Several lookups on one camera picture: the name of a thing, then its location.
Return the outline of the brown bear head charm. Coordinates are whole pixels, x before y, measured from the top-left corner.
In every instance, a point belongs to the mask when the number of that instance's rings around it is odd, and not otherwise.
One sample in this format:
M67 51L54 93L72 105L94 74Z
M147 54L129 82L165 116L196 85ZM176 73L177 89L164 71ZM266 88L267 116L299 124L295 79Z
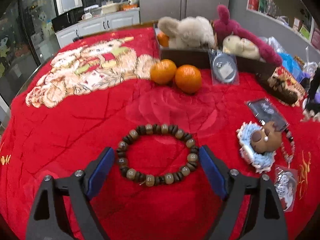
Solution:
M274 152L280 148L281 143L282 135L274 121L267 122L260 130L251 135L251 146L259 154Z

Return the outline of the black white lace scrunchie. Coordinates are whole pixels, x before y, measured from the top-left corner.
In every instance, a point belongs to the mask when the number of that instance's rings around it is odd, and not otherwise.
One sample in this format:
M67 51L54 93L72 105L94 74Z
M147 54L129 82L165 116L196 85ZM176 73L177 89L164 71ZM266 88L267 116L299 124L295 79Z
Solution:
M319 103L317 103L315 100L309 98L304 99L302 103L302 109L303 119L301 120L301 122L320 121Z

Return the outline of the orange mandarin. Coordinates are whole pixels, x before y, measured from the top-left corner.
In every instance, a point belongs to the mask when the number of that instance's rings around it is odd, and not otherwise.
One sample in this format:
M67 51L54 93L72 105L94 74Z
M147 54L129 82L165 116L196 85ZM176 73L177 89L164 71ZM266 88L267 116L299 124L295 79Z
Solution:
M174 78L176 71L176 64L169 59L164 59L151 67L150 78L159 85L165 85Z
M201 72L195 66L185 64L177 68L176 86L187 94L196 93L202 86Z
M169 36L165 35L165 33L161 31L157 34L157 40L161 46L163 47L169 46Z

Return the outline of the magenta plush bear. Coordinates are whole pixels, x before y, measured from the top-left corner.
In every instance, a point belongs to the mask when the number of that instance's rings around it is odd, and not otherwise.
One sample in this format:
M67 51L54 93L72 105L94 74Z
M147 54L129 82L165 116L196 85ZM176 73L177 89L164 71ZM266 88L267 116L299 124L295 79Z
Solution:
M236 35L240 38L245 38L251 41L259 49L260 56L270 64L276 67L282 65L282 58L274 51L274 49L266 42L255 36L250 31L244 29L238 22L230 19L229 9L220 4L217 6L217 13L219 18L213 21L213 26L217 34L217 41L222 43L224 38L229 35Z

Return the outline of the cream fluffy plush toy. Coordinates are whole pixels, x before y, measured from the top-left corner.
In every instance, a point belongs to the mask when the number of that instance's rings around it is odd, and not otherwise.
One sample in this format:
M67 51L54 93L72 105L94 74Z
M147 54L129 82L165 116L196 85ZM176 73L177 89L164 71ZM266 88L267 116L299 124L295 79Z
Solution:
M182 20L163 17L157 26L169 37L170 49L217 48L216 32L210 21L202 16Z

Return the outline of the round anime badge in bag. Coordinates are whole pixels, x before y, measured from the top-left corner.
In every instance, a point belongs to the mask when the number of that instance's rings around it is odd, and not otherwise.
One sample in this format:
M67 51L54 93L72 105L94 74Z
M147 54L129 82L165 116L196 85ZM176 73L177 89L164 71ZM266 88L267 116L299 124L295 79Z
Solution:
M276 165L274 187L284 212L291 212L296 198L298 171Z

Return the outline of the blue white crochet scrunchie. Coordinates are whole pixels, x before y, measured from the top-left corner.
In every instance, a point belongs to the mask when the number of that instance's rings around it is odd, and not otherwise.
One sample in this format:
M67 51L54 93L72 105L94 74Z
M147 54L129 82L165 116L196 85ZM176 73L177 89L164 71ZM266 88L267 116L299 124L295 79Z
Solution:
M255 168L256 173L269 172L275 162L276 152L258 153L251 145L251 135L254 132L262 132L263 127L257 123L244 122L242 126L236 130L240 144L241 157Z

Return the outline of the dark anime card sleeve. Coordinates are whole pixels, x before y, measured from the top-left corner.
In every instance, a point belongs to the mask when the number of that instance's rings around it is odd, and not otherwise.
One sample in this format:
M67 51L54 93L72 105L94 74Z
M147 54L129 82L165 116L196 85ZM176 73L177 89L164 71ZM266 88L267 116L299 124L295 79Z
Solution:
M248 101L246 105L262 125L274 121L279 131L283 132L288 128L288 122L269 99Z

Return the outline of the red bear print blanket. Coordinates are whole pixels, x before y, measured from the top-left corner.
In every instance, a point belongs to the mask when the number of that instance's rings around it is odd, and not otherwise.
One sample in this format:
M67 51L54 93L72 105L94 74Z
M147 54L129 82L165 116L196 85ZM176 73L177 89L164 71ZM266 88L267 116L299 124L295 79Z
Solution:
M138 125L176 124L192 133L198 145L208 145L229 168L258 175L240 157L236 130L243 122L256 121L245 102L260 98L269 98L290 124L296 146L291 167L299 170L302 152L306 163L311 153L307 188L303 185L301 199L297 190L293 210L285 213L289 239L298 236L317 209L319 122L300 122L301 108L285 106L267 94L254 74L240 72L238 85L213 86L210 69L202 69L202 87L194 95L175 84L132 79L67 96L54 108L27 106L26 95L50 69L46 64L27 91L13 100L1 140L1 156L11 156L9 164L1 165L1 214L19 239L25 239L45 175L63 178L85 168ZM144 136L127 152L129 167L154 175L177 171L187 155L185 145L171 136ZM222 204L200 168L180 183L146 187L122 177L118 165L91 203L111 239L203 239Z

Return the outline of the clear plastic bag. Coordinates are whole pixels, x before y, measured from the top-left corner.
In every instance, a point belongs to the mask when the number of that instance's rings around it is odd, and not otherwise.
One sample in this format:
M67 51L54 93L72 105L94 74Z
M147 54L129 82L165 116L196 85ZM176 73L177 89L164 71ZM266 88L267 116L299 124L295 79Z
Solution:
M310 76L310 79L312 80L315 72L318 68L318 63L314 61L310 61L309 59L309 47L307 46L305 49L305 54L306 54L306 62L303 65L303 72L305 74L308 74Z

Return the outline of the black shallow tray box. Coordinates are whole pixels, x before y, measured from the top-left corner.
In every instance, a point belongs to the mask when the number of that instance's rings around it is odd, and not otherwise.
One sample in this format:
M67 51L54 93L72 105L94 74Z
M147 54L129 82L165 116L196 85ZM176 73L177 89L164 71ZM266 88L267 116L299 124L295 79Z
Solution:
M209 48L188 48L188 49L170 49L161 48L161 58L174 61L177 66L184 64L194 65L200 69L207 69L210 67L208 51ZM260 60L247 59L236 56L238 70L247 73L265 73L272 74L276 68L274 64L267 63L262 57Z

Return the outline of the black microwave oven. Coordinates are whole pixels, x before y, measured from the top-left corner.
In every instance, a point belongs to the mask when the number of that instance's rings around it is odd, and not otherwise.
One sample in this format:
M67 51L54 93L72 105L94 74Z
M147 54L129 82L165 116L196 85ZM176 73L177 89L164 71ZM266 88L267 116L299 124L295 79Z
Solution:
M52 19L52 26L54 31L57 33L62 29L70 27L82 20L84 14L84 7L78 7L71 9L70 11L64 12L63 14Z

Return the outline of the white mug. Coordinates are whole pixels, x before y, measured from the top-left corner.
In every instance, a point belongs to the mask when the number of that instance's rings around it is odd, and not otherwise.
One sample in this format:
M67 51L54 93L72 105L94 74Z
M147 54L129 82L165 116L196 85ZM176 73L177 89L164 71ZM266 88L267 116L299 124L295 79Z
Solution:
M81 18L82 18L82 20L88 20L92 17L93 17L92 14L90 12L87 12L87 13L83 14Z

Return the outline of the white kitchen cabinet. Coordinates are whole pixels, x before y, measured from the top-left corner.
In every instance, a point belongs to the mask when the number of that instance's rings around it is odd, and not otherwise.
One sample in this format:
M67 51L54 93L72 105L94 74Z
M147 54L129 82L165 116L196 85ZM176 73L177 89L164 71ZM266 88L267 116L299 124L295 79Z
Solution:
M119 29L140 23L139 8L113 12L71 25L55 33L60 48L73 42L76 37L91 35L103 31Z

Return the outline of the white wall shelf unit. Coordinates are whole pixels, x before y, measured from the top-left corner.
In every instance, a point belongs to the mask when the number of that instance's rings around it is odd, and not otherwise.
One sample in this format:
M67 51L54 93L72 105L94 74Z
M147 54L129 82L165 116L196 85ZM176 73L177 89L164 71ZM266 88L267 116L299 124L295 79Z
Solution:
M317 24L302 0L260 0L255 12L288 27L319 52L318 46L312 43Z

